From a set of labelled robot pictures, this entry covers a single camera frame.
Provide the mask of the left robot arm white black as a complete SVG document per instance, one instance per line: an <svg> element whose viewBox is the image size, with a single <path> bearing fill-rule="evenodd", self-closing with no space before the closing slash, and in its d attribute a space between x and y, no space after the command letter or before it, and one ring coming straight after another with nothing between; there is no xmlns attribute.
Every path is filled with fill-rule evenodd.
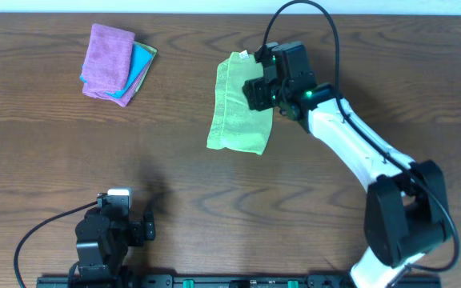
<svg viewBox="0 0 461 288"><path fill-rule="evenodd" d="M81 279L109 282L119 276L131 247L155 239L154 214L146 210L142 220L131 221L127 208L94 208L86 212L75 233Z"/></svg>

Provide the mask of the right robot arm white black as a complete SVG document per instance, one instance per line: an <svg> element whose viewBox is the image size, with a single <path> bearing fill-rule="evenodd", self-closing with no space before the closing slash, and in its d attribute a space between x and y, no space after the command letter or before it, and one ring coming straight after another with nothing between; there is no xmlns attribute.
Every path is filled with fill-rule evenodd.
<svg viewBox="0 0 461 288"><path fill-rule="evenodd" d="M251 110L275 106L324 142L366 191L367 249L350 271L355 287L393 287L412 270L441 273L459 256L443 172L432 160L416 162L376 134L330 83L306 69L274 64L245 79Z"/></svg>

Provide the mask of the light green microfiber cloth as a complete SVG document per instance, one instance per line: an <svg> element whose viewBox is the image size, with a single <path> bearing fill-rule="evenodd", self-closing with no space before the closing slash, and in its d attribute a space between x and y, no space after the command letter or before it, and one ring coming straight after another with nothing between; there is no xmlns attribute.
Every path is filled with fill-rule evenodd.
<svg viewBox="0 0 461 288"><path fill-rule="evenodd" d="M263 76L263 67L247 51L233 52L217 67L214 116L206 147L263 154L273 124L273 110L251 110L243 93L246 80Z"/></svg>

